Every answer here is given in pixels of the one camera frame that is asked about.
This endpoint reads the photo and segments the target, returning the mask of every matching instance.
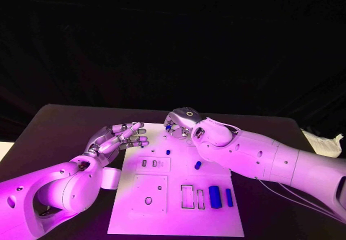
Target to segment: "robotic hand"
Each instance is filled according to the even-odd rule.
[[[103,127],[83,154],[0,183],[0,239],[37,239],[92,205],[99,188],[116,189],[121,171],[105,167],[119,150],[148,145],[142,123]],[[34,201],[47,206],[37,214]]]
[[[248,178],[276,182],[304,191],[328,207],[325,210],[305,200],[324,212],[317,211],[346,223],[344,159],[294,149],[269,137],[210,118],[201,120],[188,107],[168,113],[164,126],[168,134],[178,139],[190,134],[197,153],[206,161],[219,163]]]

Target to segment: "dark table surface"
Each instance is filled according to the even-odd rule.
[[[168,111],[157,110],[46,105],[0,162],[0,182],[67,162],[80,155],[88,140],[101,127],[131,122],[163,123],[167,114]],[[213,113],[200,115],[268,136],[292,148],[314,152],[299,127],[289,118]],[[109,167],[121,168],[124,155],[125,151]],[[276,183],[266,184],[284,193]],[[232,185],[245,239],[346,239],[344,224],[275,195],[256,180],[232,172]],[[115,193],[115,190],[101,189],[89,209],[63,222],[41,239],[220,239],[106,234]]]

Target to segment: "white board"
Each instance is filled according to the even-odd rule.
[[[173,138],[163,124],[145,123],[144,128],[148,146],[125,150],[108,234],[243,237],[230,171],[204,161],[190,138]],[[210,186],[219,187],[217,209]]]

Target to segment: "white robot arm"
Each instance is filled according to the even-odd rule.
[[[210,118],[201,120],[188,107],[174,109],[164,120],[176,138],[190,134],[200,157],[242,176],[276,182],[304,191],[346,223],[346,160],[298,150],[269,137],[240,130]]]
[[[121,170],[105,167],[119,150],[148,145],[142,123],[103,127],[69,162],[0,183],[0,239],[31,240],[92,205],[99,188],[116,189]],[[34,202],[47,208],[37,212]]]

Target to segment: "black background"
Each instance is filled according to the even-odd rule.
[[[46,104],[292,118],[346,132],[346,3],[15,1],[0,9],[0,138]]]

